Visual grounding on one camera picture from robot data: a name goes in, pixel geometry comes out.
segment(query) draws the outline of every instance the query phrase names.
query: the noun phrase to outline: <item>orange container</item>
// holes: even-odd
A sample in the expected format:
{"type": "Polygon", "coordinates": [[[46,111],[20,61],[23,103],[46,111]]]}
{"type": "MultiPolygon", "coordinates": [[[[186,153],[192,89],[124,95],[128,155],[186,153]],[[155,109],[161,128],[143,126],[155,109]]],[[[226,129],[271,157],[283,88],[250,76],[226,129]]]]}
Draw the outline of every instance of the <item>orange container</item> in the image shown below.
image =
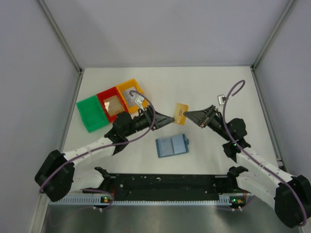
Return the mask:
{"type": "MultiPolygon", "coordinates": [[[[121,94],[123,101],[128,109],[129,113],[134,113],[138,111],[139,107],[135,104],[135,99],[136,96],[134,97],[130,96],[130,91],[131,90],[136,90],[142,94],[144,94],[143,90],[141,87],[138,85],[137,81],[135,79],[131,79],[129,81],[126,81],[124,83],[121,83],[116,86],[117,90],[121,94]]],[[[145,108],[148,106],[148,101],[144,100],[142,102],[142,106],[145,108]]]]}

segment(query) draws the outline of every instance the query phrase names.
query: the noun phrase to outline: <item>white tabletop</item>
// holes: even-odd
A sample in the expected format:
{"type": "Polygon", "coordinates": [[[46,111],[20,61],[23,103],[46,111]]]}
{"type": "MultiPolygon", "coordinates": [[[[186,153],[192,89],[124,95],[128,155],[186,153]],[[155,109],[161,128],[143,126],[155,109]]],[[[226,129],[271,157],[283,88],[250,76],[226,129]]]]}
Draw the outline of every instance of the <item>white tabletop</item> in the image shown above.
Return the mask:
{"type": "MultiPolygon", "coordinates": [[[[242,118],[246,123],[246,141],[266,160],[277,165],[249,67],[144,67],[144,68],[87,68],[77,101],[135,78],[156,111],[173,116],[177,102],[189,105],[189,111],[202,110],[211,104],[218,106],[217,96],[227,94],[232,85],[244,79],[242,91],[227,105],[226,120],[242,118]]],[[[65,151],[87,145],[102,137],[111,124],[88,133],[75,107],[65,151]]],[[[129,137],[133,139],[144,131],[129,137]]],[[[226,141],[206,127],[199,128],[189,119],[184,126],[170,124],[150,132],[141,140],[129,144],[122,152],[91,164],[109,173],[166,173],[166,174],[226,174],[236,166],[223,152],[226,141]],[[156,139],[184,133],[190,141],[189,153],[158,158],[156,139]]]]}

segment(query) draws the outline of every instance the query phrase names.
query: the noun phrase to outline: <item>green container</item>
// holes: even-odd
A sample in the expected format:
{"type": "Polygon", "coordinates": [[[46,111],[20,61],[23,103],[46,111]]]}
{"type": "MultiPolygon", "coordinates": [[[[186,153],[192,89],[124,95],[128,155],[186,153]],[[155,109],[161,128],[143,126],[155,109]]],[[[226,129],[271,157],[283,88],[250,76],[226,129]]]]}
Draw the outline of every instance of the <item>green container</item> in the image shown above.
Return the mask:
{"type": "Polygon", "coordinates": [[[89,133],[109,124],[97,96],[77,102],[77,107],[89,133]]]}

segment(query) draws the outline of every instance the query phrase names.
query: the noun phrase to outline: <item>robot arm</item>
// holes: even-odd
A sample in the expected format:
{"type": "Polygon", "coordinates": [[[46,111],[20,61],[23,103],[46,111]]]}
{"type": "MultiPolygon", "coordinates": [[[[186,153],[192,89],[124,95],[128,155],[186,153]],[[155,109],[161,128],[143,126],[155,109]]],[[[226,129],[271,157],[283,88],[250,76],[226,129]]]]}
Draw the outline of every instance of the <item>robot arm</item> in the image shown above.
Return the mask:
{"type": "Polygon", "coordinates": [[[153,111],[150,105],[139,110],[138,116],[133,118],[129,113],[121,112],[113,122],[112,129],[96,142],[64,153],[52,151],[37,172],[35,181],[44,187],[42,191],[51,201],[58,201],[69,192],[98,188],[109,178],[107,172],[100,167],[82,171],[82,167],[122,151],[129,143],[126,137],[151,126],[152,130],[157,130],[172,122],[174,118],[153,111]]]}
{"type": "Polygon", "coordinates": [[[288,227],[293,228],[311,217],[311,186],[308,179],[282,171],[259,156],[244,139],[247,131],[242,119],[233,119],[226,126],[234,141],[251,157],[230,141],[232,139],[225,129],[222,114],[214,105],[201,111],[185,112],[184,115],[199,127],[208,126],[229,141],[223,144],[224,152],[240,165],[232,167],[227,174],[233,187],[247,190],[269,204],[288,227]]]}

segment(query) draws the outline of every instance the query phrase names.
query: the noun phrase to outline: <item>gray wall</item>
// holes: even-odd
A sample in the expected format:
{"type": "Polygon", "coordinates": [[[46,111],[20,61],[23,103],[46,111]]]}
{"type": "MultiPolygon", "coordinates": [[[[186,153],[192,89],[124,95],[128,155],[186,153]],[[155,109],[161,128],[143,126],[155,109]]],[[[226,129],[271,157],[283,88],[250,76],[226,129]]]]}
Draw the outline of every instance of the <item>gray wall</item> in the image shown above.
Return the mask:
{"type": "Polygon", "coordinates": [[[311,1],[300,0],[258,68],[289,171],[311,179],[311,1]]]}
{"type": "Polygon", "coordinates": [[[34,0],[0,7],[0,232],[27,232],[34,181],[59,146],[77,73],[34,0]]]}
{"type": "Polygon", "coordinates": [[[253,64],[287,0],[46,0],[82,67],[253,64]]]}

